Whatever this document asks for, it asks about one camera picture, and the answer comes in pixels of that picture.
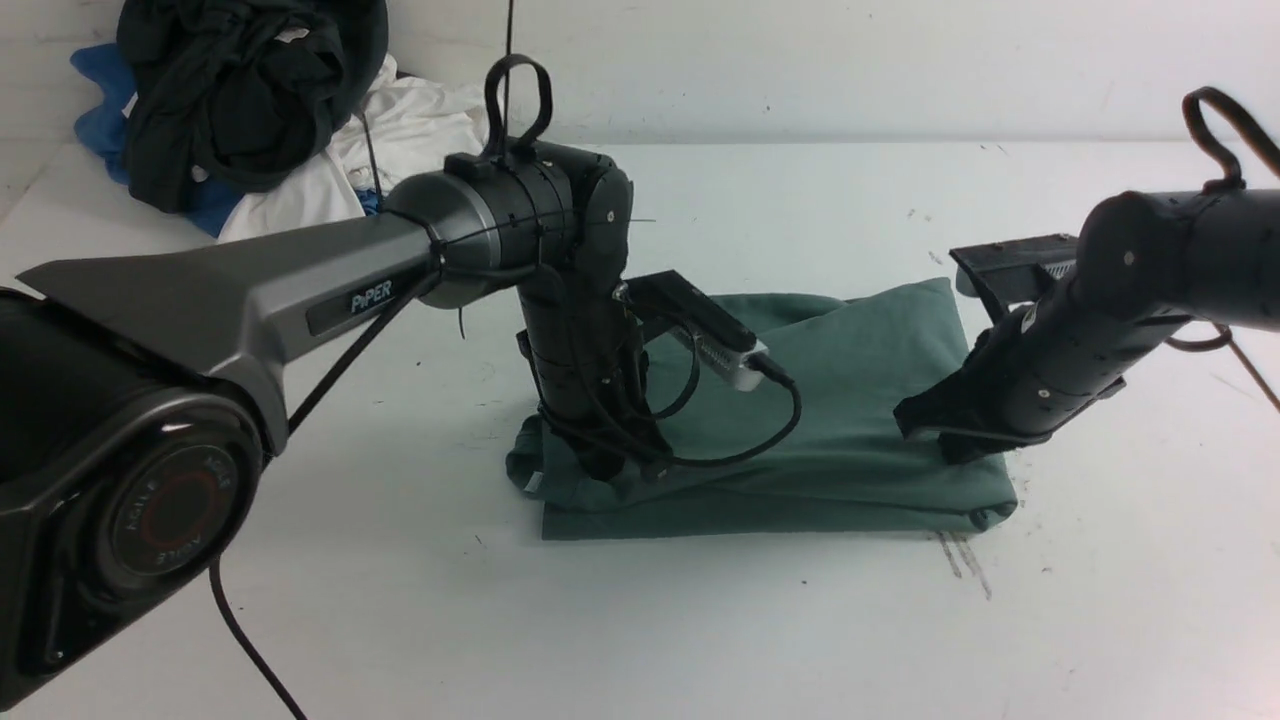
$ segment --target white table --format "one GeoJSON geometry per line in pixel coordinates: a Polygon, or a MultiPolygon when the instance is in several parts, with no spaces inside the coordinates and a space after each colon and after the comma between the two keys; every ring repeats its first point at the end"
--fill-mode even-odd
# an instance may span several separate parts
{"type": "MultiPolygon", "coordinates": [[[[1215,172],[1157,143],[605,150],[657,220],[632,273],[844,297],[1215,172]]],[[[0,277],[201,242],[68,147],[0,228],[0,277]]],[[[1229,352],[1161,350],[1012,455],[1024,507],[952,568],[924,534],[540,542],[502,468],[534,406],[520,327],[515,293],[470,309],[466,342],[411,307],[265,477],[228,592],[314,719],[1280,715],[1280,416],[1229,352]]],[[[339,350],[289,368],[292,402],[339,350]]],[[[285,716],[204,582],[13,712],[285,716]]]]}

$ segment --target black jacket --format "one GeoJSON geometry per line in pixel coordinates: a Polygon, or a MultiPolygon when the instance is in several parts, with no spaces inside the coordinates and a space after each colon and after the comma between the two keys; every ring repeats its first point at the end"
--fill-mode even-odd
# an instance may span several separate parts
{"type": "Polygon", "coordinates": [[[266,192],[329,145],[387,55],[385,0],[125,0],[129,193],[188,208],[192,167],[266,192]]]}

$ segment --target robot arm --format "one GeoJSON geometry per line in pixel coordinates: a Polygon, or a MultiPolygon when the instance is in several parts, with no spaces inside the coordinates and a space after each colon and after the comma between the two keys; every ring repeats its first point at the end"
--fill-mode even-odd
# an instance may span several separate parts
{"type": "MultiPolygon", "coordinates": [[[[680,275],[621,282],[631,182],[604,155],[536,141],[549,91],[532,60],[499,61],[485,154],[404,181],[379,217],[51,263],[19,275],[42,301],[0,288],[0,711],[210,566],[289,433],[413,300],[458,309],[516,287],[540,411],[602,479],[626,459],[682,461],[644,401],[646,309],[695,328],[699,356],[740,350],[727,375],[786,380],[680,275]],[[497,88],[516,64],[534,65],[543,113],[511,140],[497,88]],[[284,365],[370,320],[287,416],[284,365]]],[[[773,442],[799,419],[786,383],[796,418],[773,442]]]]}
{"type": "Polygon", "coordinates": [[[1226,178],[1201,192],[1106,200],[1079,241],[952,251],[995,327],[963,368],[897,406],[905,437],[941,432],[950,462],[1037,445],[1121,389],[1130,365],[1194,319],[1280,329],[1280,192],[1244,188],[1235,158],[1203,129],[1199,99],[1225,108],[1280,168],[1280,152],[1248,114],[1206,88],[1184,110],[1226,178]],[[1016,302],[1032,304],[1009,311],[1016,302]]]}

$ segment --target black cable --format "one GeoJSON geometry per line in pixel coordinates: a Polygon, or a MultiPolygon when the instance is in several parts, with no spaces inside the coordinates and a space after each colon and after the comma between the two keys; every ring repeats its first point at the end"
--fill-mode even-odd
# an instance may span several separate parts
{"type": "MultiPolygon", "coordinates": [[[[338,361],[334,363],[332,368],[329,368],[329,372],[325,373],[323,378],[320,378],[320,382],[316,384],[316,387],[312,388],[312,391],[302,401],[298,409],[294,410],[293,415],[289,416],[291,436],[298,429],[298,425],[301,425],[302,421],[306,420],[308,415],[311,415],[311,411],[315,410],[316,405],[320,404],[320,400],[323,400],[324,396],[333,388],[333,386],[337,384],[338,379],[343,375],[343,373],[346,373],[347,369],[351,368],[352,363],[356,361],[356,357],[358,357],[360,354],[362,354],[365,348],[367,348],[369,345],[378,338],[378,336],[383,332],[383,329],[385,329],[387,325],[389,325],[390,322],[396,319],[396,315],[398,315],[404,307],[407,307],[408,304],[412,302],[415,299],[421,297],[422,295],[426,295],[428,292],[435,290],[435,287],[439,286],[440,281],[442,281],[440,273],[429,268],[421,281],[415,283],[415,286],[410,288],[408,292],[404,292],[403,295],[393,300],[390,305],[388,305],[388,307],[383,311],[383,314],[379,315],[372,322],[371,325],[365,328],[365,332],[362,332],[360,337],[356,338],[356,342],[352,343],[352,346],[348,347],[338,357],[338,361]]],[[[236,642],[239,643],[241,650],[243,650],[244,655],[247,655],[248,659],[253,661],[253,665],[257,667],[257,671],[262,675],[264,679],[266,679],[268,684],[271,685],[271,689],[275,691],[275,694],[276,697],[280,698],[280,702],[283,702],[284,706],[289,708],[289,712],[293,714],[293,717],[296,720],[306,720],[306,715],[302,712],[302,708],[298,707],[297,701],[293,700],[293,696],[289,694],[289,691],[284,687],[284,683],[280,682],[280,679],[271,670],[270,665],[266,664],[266,660],[262,659],[262,655],[257,651],[256,647],[253,647],[253,643],[250,642],[248,635],[244,634],[244,630],[241,628],[239,621],[236,620],[236,615],[232,612],[230,603],[227,601],[227,591],[223,588],[221,561],[223,561],[221,555],[218,555],[214,557],[214,561],[209,565],[209,587],[214,593],[214,603],[218,605],[219,615],[223,616],[223,621],[227,624],[227,629],[230,630],[232,637],[234,637],[236,642]]]]}
{"type": "MultiPolygon", "coordinates": [[[[516,0],[507,0],[507,55],[511,55],[516,31],[516,0]]],[[[511,135],[511,70],[502,82],[502,156],[507,156],[507,137],[511,135]]]]}
{"type": "Polygon", "coordinates": [[[218,614],[223,616],[223,621],[227,623],[227,629],[232,632],[232,635],[236,638],[236,642],[239,643],[241,650],[243,650],[244,655],[247,655],[248,659],[253,661],[253,665],[257,667],[257,671],[261,673],[262,678],[265,678],[266,682],[271,685],[271,689],[275,691],[275,694],[276,697],[280,698],[280,702],[283,702],[284,706],[289,708],[289,712],[293,714],[294,720],[307,720],[306,714],[302,712],[301,707],[298,707],[297,701],[294,701],[293,696],[289,694],[288,688],[285,688],[284,683],[282,683],[280,679],[275,675],[275,673],[271,670],[271,666],[266,664],[266,660],[262,659],[262,655],[257,652],[257,648],[253,647],[253,643],[248,641],[248,635],[244,634],[244,629],[239,626],[239,621],[237,621],[236,615],[232,614],[232,606],[230,603],[227,602],[227,592],[223,589],[221,555],[214,557],[212,564],[209,565],[209,585],[214,591],[214,603],[218,605],[218,614]]]}
{"type": "Polygon", "coordinates": [[[689,378],[685,380],[685,388],[680,391],[680,395],[676,396],[676,400],[672,400],[671,405],[667,405],[666,407],[663,407],[657,413],[640,413],[635,407],[630,409],[634,415],[644,418],[645,420],[666,420],[667,418],[671,418],[676,413],[684,410],[685,406],[689,405],[689,401],[692,400],[694,393],[698,392],[698,383],[701,379],[701,370],[703,370],[703,364],[698,360],[698,334],[694,333],[694,328],[690,327],[687,320],[685,320],[684,318],[681,318],[675,313],[669,313],[667,310],[663,310],[662,307],[654,307],[652,305],[643,305],[637,302],[623,301],[622,304],[626,307],[641,309],[660,315],[667,322],[685,331],[685,334],[689,336],[689,355],[691,359],[689,366],[689,378]]]}
{"type": "Polygon", "coordinates": [[[1208,340],[1178,340],[1176,337],[1171,337],[1165,341],[1165,345],[1183,352],[1212,352],[1231,343],[1231,328],[1215,323],[1213,329],[1217,331],[1217,337],[1208,340]]]}
{"type": "MultiPolygon", "coordinates": [[[[540,269],[543,272],[547,272],[549,277],[556,281],[554,284],[558,296],[557,299],[559,300],[561,305],[564,307],[570,307],[571,301],[568,297],[568,288],[564,286],[564,278],[562,278],[561,274],[556,272],[556,269],[552,268],[550,265],[543,265],[540,269]]],[[[622,450],[613,442],[609,442],[591,433],[580,430],[567,423],[562,423],[558,418],[547,411],[545,407],[547,402],[541,397],[541,383],[538,382],[538,373],[535,372],[534,384],[538,386],[539,401],[543,406],[543,418],[545,418],[547,421],[550,423],[553,428],[563,433],[595,443],[611,452],[616,452],[622,456],[632,455],[636,450],[639,450],[640,452],[648,455],[652,459],[662,460],[671,465],[677,465],[682,468],[705,469],[705,468],[723,468],[726,465],[733,465],[744,460],[750,460],[751,457],[755,457],[762,452],[772,450],[780,442],[786,439],[786,437],[791,434],[791,430],[794,430],[796,425],[800,424],[803,404],[800,400],[800,389],[796,387],[795,380],[792,380],[786,374],[786,372],[767,355],[754,355],[750,359],[748,359],[748,363],[751,364],[753,369],[764,374],[764,377],[769,378],[769,380],[785,387],[787,392],[791,393],[791,419],[787,421],[786,425],[782,427],[781,430],[774,433],[773,437],[762,442],[760,445],[756,445],[750,450],[739,452],[737,455],[730,455],[727,457],[709,457],[709,459],[678,457],[671,452],[654,450],[653,447],[649,447],[644,442],[639,441],[635,436],[627,432],[626,428],[618,424],[618,421],[613,418],[613,415],[609,414],[608,409],[605,409],[604,405],[600,402],[600,398],[596,397],[595,392],[591,391],[590,386],[586,384],[586,375],[582,373],[582,359],[577,354],[577,343],[573,342],[573,328],[572,325],[570,325],[567,313],[561,313],[561,322],[564,325],[564,336],[568,338],[570,363],[573,365],[573,369],[576,370],[573,374],[577,375],[577,382],[582,388],[582,393],[586,395],[588,398],[590,398],[591,409],[595,410],[596,415],[599,415],[607,425],[609,425],[609,429],[612,429],[614,433],[617,433],[627,442],[630,442],[634,446],[634,448],[622,450]]]]}
{"type": "Polygon", "coordinates": [[[1201,102],[1217,110],[1222,115],[1222,119],[1235,132],[1240,133],[1240,138],[1244,140],[1267,169],[1276,177],[1280,177],[1280,147],[1276,147],[1276,143],[1262,129],[1262,126],[1253,119],[1253,115],[1248,110],[1221,90],[1202,87],[1183,99],[1183,119],[1196,145],[1222,168],[1222,179],[1207,183],[1206,190],[1221,187],[1243,188],[1244,178],[1240,176],[1240,161],[1235,158],[1235,154],[1228,150],[1225,145],[1213,137],[1213,132],[1208,129],[1204,114],[1199,108],[1201,102]]]}
{"type": "MultiPolygon", "coordinates": [[[[1244,140],[1245,145],[1253,150],[1253,154],[1262,160],[1262,164],[1266,165],[1274,176],[1280,178],[1280,147],[1276,147],[1271,136],[1262,129],[1262,126],[1253,119],[1253,115],[1251,115],[1244,106],[1229,95],[1213,87],[1202,87],[1183,99],[1183,119],[1187,122],[1187,131],[1190,132],[1192,140],[1196,141],[1196,145],[1199,146],[1199,149],[1203,150],[1210,158],[1213,158],[1213,160],[1216,160],[1222,168],[1222,178],[1204,183],[1204,192],[1213,192],[1219,190],[1243,190],[1244,178],[1240,172],[1240,160],[1213,136],[1212,131],[1208,129],[1208,124],[1204,122],[1204,114],[1199,109],[1199,104],[1202,101],[1210,108],[1217,110],[1228,124],[1230,124],[1235,132],[1240,133],[1240,138],[1244,140]]],[[[1276,396],[1276,392],[1271,389],[1271,384],[1267,383],[1266,378],[1262,377],[1248,356],[1244,355],[1244,351],[1240,350],[1240,346],[1236,345],[1231,328],[1219,323],[1215,323],[1213,328],[1217,329],[1217,337],[1215,338],[1188,341],[1171,337],[1165,341],[1165,345],[1183,352],[1210,352],[1212,350],[1230,347],[1231,352],[1235,354],[1236,360],[1244,365],[1244,370],[1249,373],[1249,377],[1253,378],[1254,383],[1257,383],[1262,395],[1265,395],[1267,400],[1271,401],[1271,406],[1280,413],[1280,397],[1276,396]]]]}
{"type": "Polygon", "coordinates": [[[396,315],[399,315],[401,310],[407,307],[413,300],[417,300],[419,297],[435,290],[435,287],[440,284],[442,279],[442,272],[431,269],[426,270],[422,279],[415,283],[407,292],[393,300],[387,310],[384,310],[371,325],[365,328],[365,332],[360,333],[356,342],[338,357],[338,361],[329,368],[329,372],[320,378],[316,387],[312,388],[302,404],[298,405],[298,409],[293,411],[293,415],[289,416],[289,434],[297,432],[298,425],[301,425],[302,421],[311,415],[311,411],[315,410],[316,405],[319,405],[321,400],[324,400],[324,396],[333,388],[333,386],[338,383],[338,379],[347,372],[347,368],[351,368],[351,364],[356,361],[356,357],[358,357],[360,354],[378,338],[383,329],[385,329],[387,325],[396,319],[396,315]]]}
{"type": "Polygon", "coordinates": [[[374,136],[369,132],[369,119],[360,111],[360,124],[365,126],[365,145],[369,147],[369,169],[374,173],[374,196],[378,197],[378,211],[383,211],[383,179],[378,177],[378,155],[374,154],[374,136]]]}

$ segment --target green cloth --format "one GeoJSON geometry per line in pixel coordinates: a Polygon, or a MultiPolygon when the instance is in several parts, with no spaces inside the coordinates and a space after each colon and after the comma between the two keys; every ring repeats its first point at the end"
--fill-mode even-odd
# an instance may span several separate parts
{"type": "MultiPolygon", "coordinates": [[[[588,477],[573,452],[527,419],[507,474],[543,501],[544,539],[654,538],[755,532],[979,532],[1018,507],[1004,461],[942,461],[936,442],[904,441],[893,406],[960,366],[968,352],[945,278],[863,300],[809,295],[717,297],[769,346],[804,400],[781,445],[716,469],[672,468],[657,482],[627,462],[609,482],[588,477]]],[[[663,407],[689,374],[669,337],[649,345],[649,401],[663,407]]],[[[791,397],[765,380],[737,392],[712,373],[659,427],[684,457],[721,457],[772,436],[791,397]]]]}

